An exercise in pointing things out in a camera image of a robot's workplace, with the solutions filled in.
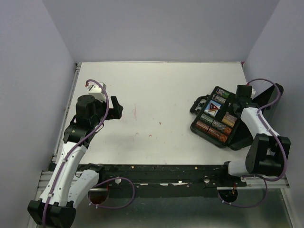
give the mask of purple-gray wall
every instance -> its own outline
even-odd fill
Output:
[[[41,0],[0,3],[0,227],[25,228],[75,64]]]
[[[43,0],[85,61],[244,61],[278,0]]]
[[[268,78],[284,87],[272,125],[291,140],[287,177],[304,226],[304,1],[281,0],[245,62],[248,80]],[[267,83],[254,83],[262,91]]]

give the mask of colorful card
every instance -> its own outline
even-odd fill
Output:
[[[204,112],[208,113],[214,117],[218,113],[220,107],[221,107],[221,104],[211,100],[209,102],[209,104],[207,105],[207,107],[205,108]]]

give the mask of red stain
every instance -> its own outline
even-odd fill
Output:
[[[135,120],[137,120],[137,117],[136,117],[136,105],[134,105],[133,111],[134,111],[134,118],[135,118]]]

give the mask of white table surface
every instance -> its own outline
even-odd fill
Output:
[[[105,122],[82,164],[210,165],[243,159],[248,152],[220,149],[190,130],[195,116],[189,110],[199,96],[215,86],[235,93],[237,85],[245,84],[240,63],[82,63],[65,128],[77,98],[88,94],[87,79],[107,85],[123,116]]]

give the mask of white panel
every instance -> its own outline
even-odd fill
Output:
[[[241,177],[248,174],[245,162],[245,159],[230,162],[228,165],[228,173],[236,177]]]
[[[256,134],[265,134],[272,136],[268,129],[271,130],[276,136],[278,136],[279,134],[269,125],[263,114],[261,112],[257,114],[257,111],[258,109],[253,107],[244,108],[241,115],[241,120],[248,127],[252,137],[255,138]],[[267,124],[267,128],[263,125],[258,115],[260,115],[263,121]]]
[[[246,83],[239,63],[83,63],[68,120],[77,98],[88,93],[90,78],[117,96],[123,116],[105,122],[81,163],[223,164],[248,152],[220,149],[190,130],[189,110],[197,97],[215,86],[235,91]]]
[[[81,177],[73,184],[67,201],[73,201],[73,207],[77,208],[82,199],[88,195],[90,189],[98,183],[99,173],[93,170],[84,170]]]
[[[248,80],[264,77],[284,87],[271,125],[289,137],[287,177],[294,208],[304,225],[304,1],[281,0],[245,63]],[[261,92],[269,84],[254,82]]]
[[[43,0],[78,62],[244,61],[278,0]]]
[[[51,161],[74,61],[41,0],[0,6],[0,221],[26,227]]]

